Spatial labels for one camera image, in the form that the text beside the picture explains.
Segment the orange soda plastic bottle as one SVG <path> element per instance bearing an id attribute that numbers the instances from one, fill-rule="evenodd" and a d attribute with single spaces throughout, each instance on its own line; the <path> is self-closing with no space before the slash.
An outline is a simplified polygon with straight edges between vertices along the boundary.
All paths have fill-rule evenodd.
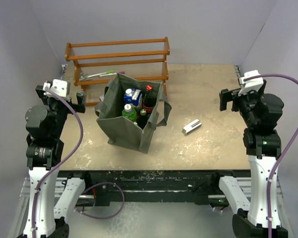
<path id="1" fill-rule="evenodd" d="M 132 104 L 126 104 L 122 110 L 122 116 L 132 122 L 137 121 L 137 113 Z"/>

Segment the green canvas bag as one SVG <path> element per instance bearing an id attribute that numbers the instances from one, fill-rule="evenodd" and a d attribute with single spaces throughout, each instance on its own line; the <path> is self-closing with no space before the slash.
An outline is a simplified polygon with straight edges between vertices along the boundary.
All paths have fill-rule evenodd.
<path id="1" fill-rule="evenodd" d="M 124 94 L 129 88 L 146 90 L 153 86 L 155 105 L 146 125 L 142 129 L 122 115 Z M 104 91 L 104 99 L 95 106 L 96 120 L 101 130 L 108 136 L 108 143 L 123 148 L 147 153 L 154 131 L 159 126 L 166 126 L 172 106 L 163 91 L 163 84 L 151 81 L 137 81 L 118 73 L 110 80 Z"/>

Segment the blue juice carton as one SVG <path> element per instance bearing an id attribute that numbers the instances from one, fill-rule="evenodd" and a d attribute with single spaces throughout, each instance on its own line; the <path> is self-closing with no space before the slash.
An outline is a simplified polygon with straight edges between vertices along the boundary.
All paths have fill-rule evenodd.
<path id="1" fill-rule="evenodd" d="M 128 88 L 124 94 L 125 104 L 131 104 L 135 109 L 140 110 L 142 108 L 143 94 L 140 89 Z"/>

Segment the cola glass bottle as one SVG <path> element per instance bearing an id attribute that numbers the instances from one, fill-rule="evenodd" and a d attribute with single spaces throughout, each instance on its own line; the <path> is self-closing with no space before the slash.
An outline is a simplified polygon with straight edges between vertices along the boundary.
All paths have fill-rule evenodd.
<path id="1" fill-rule="evenodd" d="M 148 114 L 151 114 L 156 103 L 156 98 L 153 94 L 153 86 L 147 85 L 145 96 L 143 98 L 143 108 Z"/>

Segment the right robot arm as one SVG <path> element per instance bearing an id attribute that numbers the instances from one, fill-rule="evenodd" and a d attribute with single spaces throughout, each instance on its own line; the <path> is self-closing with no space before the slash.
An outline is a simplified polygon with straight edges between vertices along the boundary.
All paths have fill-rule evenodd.
<path id="1" fill-rule="evenodd" d="M 239 89 L 223 89 L 220 110 L 232 102 L 246 129 L 243 143 L 250 164 L 251 196 L 247 198 L 234 176 L 221 176 L 211 181 L 216 194 L 226 196 L 234 213 L 232 227 L 237 238 L 287 238 L 282 227 L 277 203 L 277 172 L 274 165 L 281 155 L 281 139 L 275 129 L 283 113 L 283 101 L 262 89 L 239 95 Z"/>

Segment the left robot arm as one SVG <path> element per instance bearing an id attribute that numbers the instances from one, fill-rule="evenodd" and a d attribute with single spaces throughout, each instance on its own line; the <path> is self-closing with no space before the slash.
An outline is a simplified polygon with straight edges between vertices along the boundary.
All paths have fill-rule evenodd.
<path id="1" fill-rule="evenodd" d="M 69 114 L 85 113 L 83 93 L 77 103 L 70 97 L 70 83 L 54 79 L 35 89 L 42 100 L 25 114 L 27 167 L 30 178 L 28 216 L 21 238 L 66 238 L 66 210 L 54 207 L 54 194 L 64 143 L 61 134 Z"/>

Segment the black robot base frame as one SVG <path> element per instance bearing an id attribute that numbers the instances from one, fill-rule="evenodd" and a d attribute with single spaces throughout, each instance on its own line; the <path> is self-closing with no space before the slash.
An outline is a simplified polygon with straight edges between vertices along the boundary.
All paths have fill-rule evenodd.
<path id="1" fill-rule="evenodd" d="M 232 176 L 248 186 L 251 173 L 250 170 L 94 170 L 61 171 L 58 174 L 62 180 L 82 178 L 86 188 L 98 185 L 81 196 L 96 206 L 121 201 L 226 204 L 219 189 L 221 176 Z"/>

